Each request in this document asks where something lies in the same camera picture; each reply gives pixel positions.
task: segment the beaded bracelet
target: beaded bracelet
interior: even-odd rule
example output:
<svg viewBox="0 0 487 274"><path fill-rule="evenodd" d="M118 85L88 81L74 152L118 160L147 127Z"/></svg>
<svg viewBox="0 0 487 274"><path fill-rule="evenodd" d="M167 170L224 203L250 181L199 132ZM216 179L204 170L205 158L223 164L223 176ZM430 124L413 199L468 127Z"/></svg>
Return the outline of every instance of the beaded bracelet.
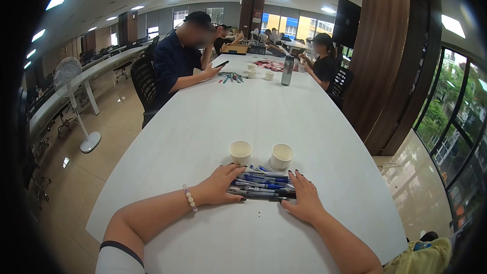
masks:
<svg viewBox="0 0 487 274"><path fill-rule="evenodd" d="M198 208L196 207L196 204L194 203L194 199L193 199L193 197L191 197L191 193L189 192L189 188L187 187L186 184L183 184L183 190L184 190L184 193L186 194L187 201L189 202L189 204L193 208L193 211L197 212Z"/></svg>

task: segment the pile of pens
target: pile of pens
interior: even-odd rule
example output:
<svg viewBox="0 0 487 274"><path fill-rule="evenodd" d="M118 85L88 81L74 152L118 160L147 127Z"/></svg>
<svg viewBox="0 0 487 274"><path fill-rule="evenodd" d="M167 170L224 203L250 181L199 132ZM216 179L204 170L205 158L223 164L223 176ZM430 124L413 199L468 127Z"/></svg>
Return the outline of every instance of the pile of pens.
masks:
<svg viewBox="0 0 487 274"><path fill-rule="evenodd" d="M252 164L232 181L227 193L248 199L275 202L289 200L289 198L296 199L293 182L288 176L272 172L261 165L253 166Z"/></svg>
<svg viewBox="0 0 487 274"><path fill-rule="evenodd" d="M235 73L235 72L219 72L218 75L224 77L218 82L226 83L228 81L228 79L230 79L230 82L233 82L233 81L238 82L238 83L244 82L244 80L242 79L242 76L238 73Z"/></svg>

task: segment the glossy floor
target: glossy floor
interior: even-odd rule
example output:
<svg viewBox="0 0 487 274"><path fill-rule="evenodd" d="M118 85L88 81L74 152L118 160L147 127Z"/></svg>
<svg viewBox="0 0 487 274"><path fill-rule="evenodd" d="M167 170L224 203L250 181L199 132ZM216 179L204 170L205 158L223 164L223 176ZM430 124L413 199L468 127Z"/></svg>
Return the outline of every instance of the glossy floor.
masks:
<svg viewBox="0 0 487 274"><path fill-rule="evenodd" d="M35 172L36 179L49 176L52 180L46 190L50 202L42 202L42 210L33 208L40 232L69 273L94 273L100 243L85 226L105 181L141 131L144 110L130 77L121 78L119 83L113 81L113 75L107 73L92 83L100 113L95 116L90 106L82 113L87 130L101 133L96 152L80 151L83 134L73 121L71 130L64 130L59 139L58 118L48 133L50 147L38 160L41 168ZM410 240L419 239L421 230L434 230L440 236L451 234L451 215L441 180L413 131L394 157L374 160L378 165L383 161L401 164L384 170L382 175Z"/></svg>

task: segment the smartphone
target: smartphone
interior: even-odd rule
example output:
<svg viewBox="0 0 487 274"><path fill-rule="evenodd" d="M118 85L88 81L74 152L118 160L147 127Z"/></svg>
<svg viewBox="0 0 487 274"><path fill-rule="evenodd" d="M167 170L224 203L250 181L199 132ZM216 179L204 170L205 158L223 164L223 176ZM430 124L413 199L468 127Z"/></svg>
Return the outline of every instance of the smartphone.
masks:
<svg viewBox="0 0 487 274"><path fill-rule="evenodd" d="M224 63L222 63L222 64L219 64L218 66L216 66L216 67L214 67L214 68L218 68L218 67L224 66L224 65L226 65L226 64L228 64L228 63L230 63L230 61L226 61L226 62L224 62Z"/></svg>

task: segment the television screen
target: television screen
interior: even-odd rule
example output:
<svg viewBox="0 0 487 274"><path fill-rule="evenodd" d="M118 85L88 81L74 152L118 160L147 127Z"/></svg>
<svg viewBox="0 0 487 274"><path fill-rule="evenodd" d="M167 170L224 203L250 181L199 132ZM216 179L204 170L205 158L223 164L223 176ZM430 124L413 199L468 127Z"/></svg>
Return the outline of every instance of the television screen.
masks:
<svg viewBox="0 0 487 274"><path fill-rule="evenodd" d="M354 48L361 7L349 0L338 0L337 16L333 28L333 41L337 45Z"/></svg>

